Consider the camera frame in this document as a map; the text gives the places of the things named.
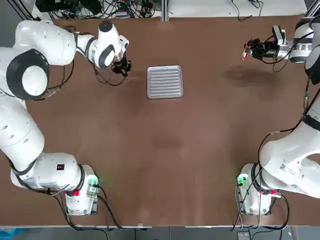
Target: wire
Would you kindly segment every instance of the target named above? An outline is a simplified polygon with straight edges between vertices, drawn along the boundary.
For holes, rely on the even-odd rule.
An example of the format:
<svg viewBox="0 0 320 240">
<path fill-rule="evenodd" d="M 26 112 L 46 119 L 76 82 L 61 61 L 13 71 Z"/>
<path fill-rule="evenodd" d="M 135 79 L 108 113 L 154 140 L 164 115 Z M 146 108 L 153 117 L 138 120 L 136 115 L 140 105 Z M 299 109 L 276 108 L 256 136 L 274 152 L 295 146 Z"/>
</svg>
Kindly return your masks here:
<svg viewBox="0 0 320 240">
<path fill-rule="evenodd" d="M 104 229 L 102 229 L 102 228 L 98 228 L 98 227 L 79 227 L 79 226 L 74 225 L 74 224 L 72 223 L 72 221 L 70 220 L 70 218 L 69 218 L 69 216 L 68 216 L 68 212 L 67 212 L 67 210 L 65 209 L 63 203 L 59 201 L 59 199 L 57 198 L 57 196 L 53 196 L 53 197 L 54 197 L 54 199 L 57 200 L 57 202 L 58 202 L 58 204 L 59 204 L 59 206 L 60 206 L 60 208 L 61 208 L 61 210 L 62 210 L 62 213 L 63 213 L 63 216 L 64 216 L 66 222 L 68 223 L 68 225 L 69 225 L 72 229 L 74 229 L 74 230 L 76 230 L 76 231 L 94 230 L 94 231 L 103 232 L 103 233 L 105 234 L 106 240 L 108 240 L 108 234 L 107 234 L 107 232 L 106 232 Z"/>
<path fill-rule="evenodd" d="M 290 219 L 290 204 L 288 199 L 281 194 L 281 198 L 284 200 L 286 206 L 287 206 L 287 214 L 286 214 L 286 220 L 284 222 L 284 224 L 280 227 L 273 227 L 273 226 L 264 226 L 265 229 L 270 229 L 270 230 L 283 230 L 286 228 L 286 226 L 288 225 L 289 219 Z"/>
<path fill-rule="evenodd" d="M 0 91 L 3 92 L 5 95 L 9 96 L 9 97 L 12 97 L 12 98 L 15 98 L 15 96 L 9 94 L 9 93 L 6 93 L 2 88 L 0 88 Z"/>
<path fill-rule="evenodd" d="M 249 238 L 250 238 L 250 240 L 254 240 L 254 238 L 255 238 L 255 235 L 256 234 L 263 234 L 263 233 L 270 233 L 270 232 L 273 232 L 274 230 L 269 230 L 269 231 L 257 231 L 257 232 L 255 232 L 253 235 L 252 235 L 252 237 L 250 237 L 250 232 L 249 232 Z"/>
<path fill-rule="evenodd" d="M 13 6 L 13 4 L 11 3 L 11 1 L 10 0 L 6 0 L 10 5 L 11 5 L 11 7 L 13 8 L 13 10 L 16 12 L 16 14 L 18 14 L 19 15 L 19 17 L 22 19 L 22 20 L 25 20 L 22 16 L 21 16 L 21 14 L 18 12 L 18 10 Z"/>
<path fill-rule="evenodd" d="M 264 59 L 261 59 L 261 61 L 262 61 L 264 64 L 273 64 L 273 65 L 274 65 L 274 64 L 277 64 L 277 63 L 280 63 L 282 60 L 284 60 L 286 57 L 288 57 L 289 54 L 291 54 L 291 52 L 292 52 L 292 50 L 294 49 L 294 47 L 295 47 L 302 39 L 306 38 L 307 36 L 309 36 L 309 35 L 311 35 L 311 34 L 313 34 L 313 33 L 314 33 L 313 31 L 312 31 L 312 32 L 309 32 L 309 33 L 303 35 L 301 38 L 299 38 L 299 39 L 297 40 L 297 42 L 295 42 L 295 43 L 291 46 L 291 48 L 290 48 L 290 50 L 287 52 L 287 54 L 286 54 L 283 58 L 281 58 L 280 60 L 273 61 L 273 62 L 267 62 L 267 61 L 265 61 Z"/>
<path fill-rule="evenodd" d="M 55 85 L 55 86 L 48 87 L 48 89 L 50 89 L 50 90 L 57 89 L 57 88 L 60 89 L 64 84 L 66 84 L 70 80 L 70 78 L 72 77 L 72 74 L 74 73 L 74 70 L 75 70 L 75 59 L 73 59 L 73 61 L 72 61 L 71 71 L 69 73 L 69 76 L 66 78 L 66 80 L 65 80 L 66 68 L 65 68 L 65 66 L 63 66 L 63 78 L 62 78 L 61 83 L 58 85 Z"/>
<path fill-rule="evenodd" d="M 120 230 L 125 230 L 125 228 L 123 228 L 122 226 L 120 226 L 120 225 L 119 225 L 119 223 L 117 222 L 117 220 L 116 220 L 116 218 L 115 218 L 115 216 L 114 216 L 113 212 L 111 211 L 111 209 L 110 209 L 110 207 L 109 207 L 108 203 L 106 202 L 106 200 L 104 200 L 104 198 L 103 198 L 102 196 L 100 196 L 100 195 L 98 195 L 97 197 L 98 197 L 98 199 L 99 199 L 99 200 L 101 200 L 101 201 L 104 203 L 104 205 L 105 205 L 105 207 L 106 207 L 107 211 L 110 213 L 110 216 L 111 216 L 111 218 L 112 218 L 112 220 L 113 220 L 113 222 L 114 222 L 115 226 L 116 226 L 118 229 L 120 229 Z"/>
<path fill-rule="evenodd" d="M 236 217 L 235 223 L 234 223 L 233 227 L 230 229 L 230 231 L 233 231 L 233 230 L 236 228 L 236 225 L 237 225 L 237 222 L 238 222 L 238 220 L 239 220 L 239 217 L 240 217 L 242 208 L 243 208 L 243 206 L 244 206 L 245 199 L 246 199 L 246 197 L 247 197 L 247 195 L 248 195 L 248 193 L 249 193 L 249 189 L 250 189 L 251 186 L 254 184 L 254 182 L 256 181 L 256 179 L 257 179 L 257 177 L 258 177 L 258 175 L 260 174 L 261 171 L 262 171 L 262 168 L 260 168 L 259 172 L 255 175 L 255 177 L 253 178 L 251 184 L 249 185 L 248 189 L 246 190 L 246 193 L 245 193 L 245 195 L 244 195 L 244 198 L 243 198 L 243 200 L 242 200 L 241 206 L 240 206 L 239 211 L 238 211 L 238 216 Z"/>
<path fill-rule="evenodd" d="M 24 8 L 24 10 L 28 13 L 29 17 L 32 19 L 32 20 L 36 20 L 34 18 L 34 16 L 32 16 L 32 14 L 29 12 L 29 10 L 26 8 L 26 6 L 24 5 L 24 3 L 22 2 L 22 0 L 19 0 L 20 4 L 22 5 L 22 7 Z"/>
<path fill-rule="evenodd" d="M 245 16 L 244 18 L 240 18 L 239 8 L 238 8 L 237 5 L 234 3 L 234 0 L 231 0 L 231 3 L 232 3 L 232 4 L 235 6 L 235 8 L 236 8 L 236 11 L 237 11 L 237 14 L 238 14 L 237 18 L 238 18 L 239 21 L 242 22 L 242 21 L 247 20 L 247 19 L 249 19 L 249 18 L 252 17 L 252 15 L 250 15 L 250 16 Z"/>
</svg>

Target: robot end effector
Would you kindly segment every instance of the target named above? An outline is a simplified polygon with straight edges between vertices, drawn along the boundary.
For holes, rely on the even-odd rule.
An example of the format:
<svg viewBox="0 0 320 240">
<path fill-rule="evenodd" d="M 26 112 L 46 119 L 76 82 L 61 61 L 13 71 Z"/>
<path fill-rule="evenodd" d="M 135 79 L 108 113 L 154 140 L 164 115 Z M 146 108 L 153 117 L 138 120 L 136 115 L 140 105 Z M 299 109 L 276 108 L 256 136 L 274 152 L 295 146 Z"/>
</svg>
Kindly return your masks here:
<svg viewBox="0 0 320 240">
<path fill-rule="evenodd" d="M 100 23 L 98 38 L 91 34 L 77 34 L 76 42 L 76 50 L 98 68 L 107 69 L 111 66 L 114 73 L 128 76 L 132 66 L 126 57 L 129 41 L 118 34 L 111 21 Z"/>
<path fill-rule="evenodd" d="M 277 64 L 282 60 L 305 63 L 305 73 L 312 84 L 320 83 L 320 18 L 304 17 L 295 26 L 293 41 L 288 41 L 286 32 L 279 26 L 272 27 L 272 36 L 261 42 L 251 39 L 244 45 L 241 59 L 248 55 L 267 64 Z"/>
</svg>

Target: metal frame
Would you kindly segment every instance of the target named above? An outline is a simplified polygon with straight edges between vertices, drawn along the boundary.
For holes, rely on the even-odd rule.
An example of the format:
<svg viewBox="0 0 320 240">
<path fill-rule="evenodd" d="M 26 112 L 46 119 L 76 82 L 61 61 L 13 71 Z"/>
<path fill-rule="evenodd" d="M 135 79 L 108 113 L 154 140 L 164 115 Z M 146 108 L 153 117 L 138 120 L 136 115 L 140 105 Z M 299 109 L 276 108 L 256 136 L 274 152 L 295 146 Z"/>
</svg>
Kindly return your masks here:
<svg viewBox="0 0 320 240">
<path fill-rule="evenodd" d="M 169 21 L 168 0 L 161 1 L 161 22 Z"/>
<path fill-rule="evenodd" d="M 320 0 L 315 0 L 306 11 L 306 17 L 315 17 L 320 13 Z"/>
</svg>

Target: floor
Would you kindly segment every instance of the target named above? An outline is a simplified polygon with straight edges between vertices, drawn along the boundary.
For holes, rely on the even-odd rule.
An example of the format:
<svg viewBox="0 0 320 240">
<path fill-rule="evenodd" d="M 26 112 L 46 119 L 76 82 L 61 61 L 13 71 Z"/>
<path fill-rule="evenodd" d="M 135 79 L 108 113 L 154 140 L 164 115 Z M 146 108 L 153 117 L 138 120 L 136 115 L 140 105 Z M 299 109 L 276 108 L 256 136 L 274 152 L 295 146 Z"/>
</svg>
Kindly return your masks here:
<svg viewBox="0 0 320 240">
<path fill-rule="evenodd" d="M 268 233 L 254 233 L 265 231 L 264 228 L 250 230 L 251 240 L 278 240 L 280 231 Z M 240 229 L 230 231 L 229 227 L 196 228 L 196 227 L 153 227 L 147 230 L 118 230 L 108 233 L 109 240 L 249 240 L 249 238 L 238 238 Z M 287 227 L 282 232 L 282 240 L 318 240 L 320 227 Z M 68 227 L 29 228 L 25 232 L 14 236 L 13 240 L 104 240 L 105 235 L 99 231 L 75 231 Z"/>
</svg>

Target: black ring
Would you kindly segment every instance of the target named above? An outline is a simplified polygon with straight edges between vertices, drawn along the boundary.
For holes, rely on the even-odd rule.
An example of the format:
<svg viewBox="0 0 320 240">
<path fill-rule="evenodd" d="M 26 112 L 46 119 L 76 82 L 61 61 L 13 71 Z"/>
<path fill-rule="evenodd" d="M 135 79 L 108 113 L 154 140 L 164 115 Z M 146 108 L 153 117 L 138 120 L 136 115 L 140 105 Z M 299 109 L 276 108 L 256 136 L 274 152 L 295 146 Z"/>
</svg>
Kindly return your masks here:
<svg viewBox="0 0 320 240">
<path fill-rule="evenodd" d="M 41 95 L 30 95 L 23 86 L 22 78 L 31 66 L 40 67 L 46 74 L 47 83 L 45 91 Z M 6 83 L 10 91 L 22 100 L 36 100 L 45 95 L 49 84 L 49 64 L 45 56 L 36 49 L 30 49 L 16 56 L 8 65 L 6 70 Z"/>
</svg>

